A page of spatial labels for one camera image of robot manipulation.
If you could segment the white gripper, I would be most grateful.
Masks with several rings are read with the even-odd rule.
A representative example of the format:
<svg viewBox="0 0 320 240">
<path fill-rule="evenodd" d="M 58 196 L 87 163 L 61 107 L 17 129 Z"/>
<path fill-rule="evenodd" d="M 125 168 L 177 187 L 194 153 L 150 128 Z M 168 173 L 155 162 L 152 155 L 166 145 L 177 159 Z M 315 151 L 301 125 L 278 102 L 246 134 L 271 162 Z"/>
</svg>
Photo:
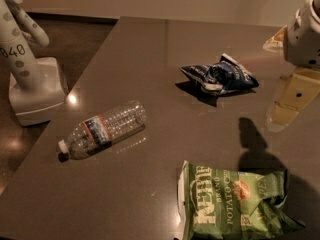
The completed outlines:
<svg viewBox="0 0 320 240">
<path fill-rule="evenodd" d="M 285 60 L 299 67 L 280 77 L 266 114 L 267 128 L 280 132 L 320 93 L 320 71 L 308 69 L 320 68 L 320 0 L 306 0 L 263 49 L 284 51 Z"/>
</svg>

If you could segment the white spotted robot base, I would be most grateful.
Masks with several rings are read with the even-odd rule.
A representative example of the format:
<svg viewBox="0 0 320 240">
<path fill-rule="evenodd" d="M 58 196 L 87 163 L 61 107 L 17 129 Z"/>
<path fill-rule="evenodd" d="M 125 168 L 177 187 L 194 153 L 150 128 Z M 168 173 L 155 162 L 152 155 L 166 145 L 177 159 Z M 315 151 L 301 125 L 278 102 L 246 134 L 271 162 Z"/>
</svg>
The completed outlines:
<svg viewBox="0 0 320 240">
<path fill-rule="evenodd" d="M 0 64 L 10 71 L 9 101 L 19 123 L 50 121 L 67 96 L 65 76 L 54 57 L 36 58 L 45 31 L 21 8 L 23 0 L 0 0 Z"/>
</svg>

